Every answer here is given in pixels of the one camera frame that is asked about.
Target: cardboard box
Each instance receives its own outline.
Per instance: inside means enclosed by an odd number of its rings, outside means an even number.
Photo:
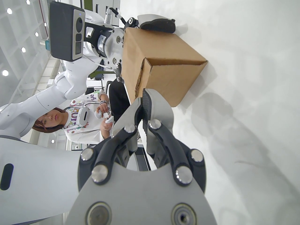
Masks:
[[[170,106],[179,105],[206,64],[176,34],[125,30],[121,74],[131,102],[149,88],[157,90]]]

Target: ceiling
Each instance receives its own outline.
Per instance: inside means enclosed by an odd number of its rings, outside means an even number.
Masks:
[[[41,42],[49,34],[51,1],[55,0],[0,0],[0,107],[36,92],[50,57]]]

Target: black oval sensor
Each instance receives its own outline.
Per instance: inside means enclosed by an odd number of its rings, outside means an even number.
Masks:
[[[3,173],[0,181],[0,189],[6,191],[11,186],[11,178],[13,176],[14,165],[8,163],[3,168]]]
[[[83,27],[82,19],[79,17],[76,21],[76,30],[78,32],[81,32],[82,27]]]

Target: white t-shirt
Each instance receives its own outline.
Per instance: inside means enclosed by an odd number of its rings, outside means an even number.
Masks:
[[[97,118],[95,116],[95,111],[97,107],[99,106],[100,100],[92,100],[91,97],[97,97],[98,95],[101,95],[102,93],[92,93],[89,95],[83,95],[74,101],[71,102],[70,105],[76,105],[71,106],[66,109],[66,112],[68,113],[68,121],[66,125],[64,126],[64,131],[69,140],[75,143],[88,143],[88,144],[98,144],[101,141],[104,140],[102,137],[101,131],[100,131],[100,125],[103,121],[103,118]],[[82,127],[74,128],[74,125],[76,125],[76,118],[78,115],[78,111],[80,107],[86,105],[89,109],[87,124]]]

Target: cable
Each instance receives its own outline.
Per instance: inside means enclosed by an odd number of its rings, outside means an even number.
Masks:
[[[126,20],[124,20],[118,11],[116,11],[113,7],[110,7],[109,9],[122,21],[124,25],[126,24]]]
[[[84,56],[85,56],[87,59],[89,59],[91,62],[93,62],[94,64],[96,64],[96,65],[98,65],[98,66],[100,66],[100,67],[106,68],[106,69],[110,69],[110,70],[112,70],[113,72],[115,72],[115,70],[114,70],[113,68],[107,67],[107,66],[102,65],[102,64],[99,64],[99,63],[96,63],[96,62],[94,62],[92,59],[90,59],[87,55],[84,55]]]

